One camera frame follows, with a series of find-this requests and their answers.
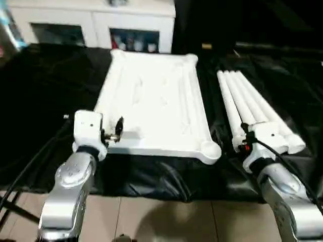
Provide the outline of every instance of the white pole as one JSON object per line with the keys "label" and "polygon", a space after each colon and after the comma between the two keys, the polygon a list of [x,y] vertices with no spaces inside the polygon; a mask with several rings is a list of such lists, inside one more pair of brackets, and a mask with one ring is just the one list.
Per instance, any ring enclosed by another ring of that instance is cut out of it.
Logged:
{"label": "white pole", "polygon": [[261,111],[261,109],[258,106],[257,102],[253,99],[252,95],[249,93],[249,91],[245,88],[245,86],[239,80],[239,77],[237,76],[236,72],[231,71],[230,75],[232,76],[232,79],[233,79],[235,85],[238,87],[238,90],[240,90],[240,92],[242,94],[242,97],[246,101],[246,103],[247,103],[252,115],[254,116],[256,122],[257,123],[268,122],[268,118]]}
{"label": "white pole", "polygon": [[248,79],[240,72],[236,72],[237,77],[252,95],[254,100],[258,103],[263,113],[270,121],[276,122],[279,125],[280,134],[284,136],[289,144],[288,153],[294,154],[305,148],[304,141],[285,124],[285,122],[279,117],[275,110],[267,103],[267,101],[261,96],[261,94],[253,87]]}
{"label": "white pole", "polygon": [[225,80],[225,76],[222,71],[218,71],[217,73],[220,89],[222,93],[223,102],[226,108],[227,116],[229,119],[229,124],[232,132],[232,136],[242,136],[244,135],[244,132],[242,130],[241,126],[241,119],[239,116],[239,113],[237,111],[237,107],[234,104],[234,100],[232,98],[232,95],[230,93],[230,89],[227,85],[227,82]]}
{"label": "white pole", "polygon": [[246,104],[245,100],[243,99],[241,93],[239,92],[239,89],[235,85],[232,76],[229,74],[228,71],[224,71],[224,76],[226,78],[228,87],[230,89],[231,95],[233,97],[234,103],[236,104],[239,114],[241,116],[241,119],[244,123],[247,123],[248,125],[253,125],[256,123],[256,120],[254,119],[250,109],[248,108],[248,105]]}

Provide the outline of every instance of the white cabinet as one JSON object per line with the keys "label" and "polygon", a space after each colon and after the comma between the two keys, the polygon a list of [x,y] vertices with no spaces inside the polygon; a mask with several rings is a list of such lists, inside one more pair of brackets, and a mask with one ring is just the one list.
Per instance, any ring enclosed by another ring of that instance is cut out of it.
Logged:
{"label": "white cabinet", "polygon": [[27,43],[76,44],[170,53],[173,0],[7,0]]}

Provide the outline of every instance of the tile floor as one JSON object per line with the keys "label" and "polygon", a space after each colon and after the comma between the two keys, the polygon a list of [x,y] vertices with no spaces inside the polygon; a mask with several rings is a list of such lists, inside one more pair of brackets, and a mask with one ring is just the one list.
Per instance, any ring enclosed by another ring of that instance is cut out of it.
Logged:
{"label": "tile floor", "polygon": [[[45,199],[25,193],[18,205],[39,216]],[[36,233],[36,224],[11,213],[0,239],[32,242]],[[122,233],[138,242],[281,241],[268,205],[89,196],[80,240],[111,242]]]}

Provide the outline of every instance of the black cloth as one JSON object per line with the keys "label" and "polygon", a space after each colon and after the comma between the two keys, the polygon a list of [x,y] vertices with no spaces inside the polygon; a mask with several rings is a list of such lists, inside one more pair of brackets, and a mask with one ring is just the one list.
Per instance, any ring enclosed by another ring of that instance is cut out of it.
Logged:
{"label": "black cloth", "polygon": [[[3,69],[3,155],[0,189],[6,189],[39,148],[63,125],[63,115],[93,109],[111,63],[100,48],[31,45]],[[307,148],[285,155],[323,195],[323,67],[319,61],[269,56],[200,57],[197,74],[212,138],[222,157],[214,165],[197,159],[108,155],[98,164],[93,194],[161,200],[258,201],[255,179],[232,148],[217,70],[241,70]],[[47,193],[56,169],[71,155],[73,127],[41,155],[17,189]]]}

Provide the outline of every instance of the cabinet door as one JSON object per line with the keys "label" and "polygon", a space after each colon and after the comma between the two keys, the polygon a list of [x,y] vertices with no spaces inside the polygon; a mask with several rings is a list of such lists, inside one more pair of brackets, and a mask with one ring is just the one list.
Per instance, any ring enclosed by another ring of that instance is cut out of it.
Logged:
{"label": "cabinet door", "polygon": [[11,8],[27,43],[74,44],[97,47],[91,12]]}
{"label": "cabinet door", "polygon": [[94,13],[94,23],[102,48],[161,53],[172,50],[173,18]]}

